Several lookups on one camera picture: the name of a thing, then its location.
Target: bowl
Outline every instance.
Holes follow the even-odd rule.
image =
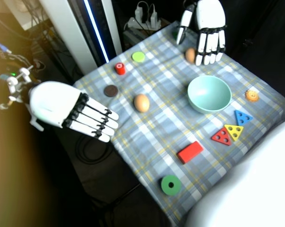
[[[210,114],[226,108],[231,101],[230,87],[215,76],[200,76],[188,86],[189,103],[198,112]]]

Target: red spool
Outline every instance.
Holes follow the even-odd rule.
[[[125,74],[125,65],[123,63],[119,62],[115,65],[115,70],[118,73],[118,75],[124,75]]]

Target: tablecloth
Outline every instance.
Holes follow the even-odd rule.
[[[181,226],[188,210],[271,127],[285,120],[285,98],[227,55],[207,66],[188,63],[184,52],[196,48],[197,34],[188,30],[184,42],[176,46],[172,31],[177,26],[178,22],[170,24],[75,83],[119,114],[119,128],[111,141],[173,226]],[[135,51],[145,53],[144,62],[132,60]],[[125,65],[125,75],[116,74],[118,62]],[[189,82],[203,75],[221,78],[232,90],[231,104],[218,113],[201,114],[188,103]],[[110,84],[119,89],[116,97],[104,95]],[[257,91],[260,100],[247,101],[248,89]],[[150,100],[146,113],[133,105],[140,93]],[[254,118],[239,139],[231,146],[211,140],[225,124],[236,125],[235,110]],[[176,154],[194,141],[204,150],[183,165]],[[175,196],[165,195],[160,188],[166,175],[175,175],[182,183]]]

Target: glowing light strip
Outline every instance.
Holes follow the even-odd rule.
[[[109,62],[109,59],[108,59],[108,56],[107,56],[107,53],[106,53],[106,50],[105,50],[105,47],[104,47],[104,44],[103,44],[103,41],[101,40],[101,37],[100,37],[100,34],[99,34],[99,31],[98,31],[98,28],[96,26],[96,23],[95,23],[95,19],[94,19],[94,16],[92,14],[92,10],[91,10],[91,7],[89,5],[89,2],[88,0],[84,0],[84,3],[85,3],[85,6],[87,8],[87,11],[88,11],[88,14],[89,14],[89,17],[90,17],[90,20],[92,22],[92,26],[94,28],[94,31],[96,33],[96,36],[97,36],[97,39],[98,39],[98,42],[100,44],[100,48],[104,54],[104,57],[106,59],[106,62],[108,63]]]

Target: blue triangle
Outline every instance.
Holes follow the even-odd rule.
[[[247,115],[239,110],[235,110],[236,120],[238,126],[243,126],[253,119],[252,116]]]

